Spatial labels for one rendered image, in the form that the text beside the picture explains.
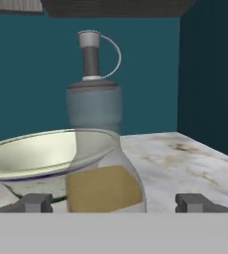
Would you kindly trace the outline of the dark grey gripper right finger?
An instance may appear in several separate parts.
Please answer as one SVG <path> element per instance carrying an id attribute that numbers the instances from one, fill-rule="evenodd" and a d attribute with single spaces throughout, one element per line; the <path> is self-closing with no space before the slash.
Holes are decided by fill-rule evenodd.
<path id="1" fill-rule="evenodd" d="M 228 212 L 228 207 L 213 203 L 201 193 L 177 193 L 176 212 Z"/>

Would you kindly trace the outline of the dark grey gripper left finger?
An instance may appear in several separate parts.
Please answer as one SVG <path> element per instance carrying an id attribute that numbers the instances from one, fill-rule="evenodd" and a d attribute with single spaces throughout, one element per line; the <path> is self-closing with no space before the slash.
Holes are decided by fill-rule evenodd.
<path id="1" fill-rule="evenodd" d="M 15 203 L 0 207 L 0 212 L 52 212 L 52 200 L 50 193 L 29 193 Z"/>

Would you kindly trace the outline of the white mixing bowl blue rim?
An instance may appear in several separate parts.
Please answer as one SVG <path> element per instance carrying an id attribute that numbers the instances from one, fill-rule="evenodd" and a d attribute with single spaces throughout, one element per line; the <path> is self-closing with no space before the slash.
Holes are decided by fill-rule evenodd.
<path id="1" fill-rule="evenodd" d="M 65 199 L 65 176 L 96 167 L 119 135 L 102 129 L 61 129 L 0 141 L 0 184 L 16 197 L 50 193 Z"/>

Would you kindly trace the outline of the clear glass bottle yellow label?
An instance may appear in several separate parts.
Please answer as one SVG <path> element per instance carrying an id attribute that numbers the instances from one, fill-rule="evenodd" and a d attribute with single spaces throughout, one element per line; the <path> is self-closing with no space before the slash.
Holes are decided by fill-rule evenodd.
<path id="1" fill-rule="evenodd" d="M 66 175 L 69 212 L 145 212 L 141 178 L 120 141 L 121 89 L 99 72 L 98 50 L 104 36 L 78 33 L 83 56 L 82 81 L 66 91 L 76 154 Z"/>

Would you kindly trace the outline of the light grey wall cabinet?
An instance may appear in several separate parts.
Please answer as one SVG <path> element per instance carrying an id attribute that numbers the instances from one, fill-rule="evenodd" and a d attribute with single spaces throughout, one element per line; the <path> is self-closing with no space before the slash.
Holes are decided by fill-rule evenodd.
<path id="1" fill-rule="evenodd" d="M 41 0 L 0 0 L 0 12 L 42 14 L 44 10 Z"/>

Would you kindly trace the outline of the dark wood wall cabinet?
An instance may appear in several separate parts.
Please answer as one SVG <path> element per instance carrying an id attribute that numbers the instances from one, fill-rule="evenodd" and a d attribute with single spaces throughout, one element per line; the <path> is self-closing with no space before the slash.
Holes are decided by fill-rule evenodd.
<path id="1" fill-rule="evenodd" d="M 52 18 L 176 18 L 196 0 L 41 0 Z"/>

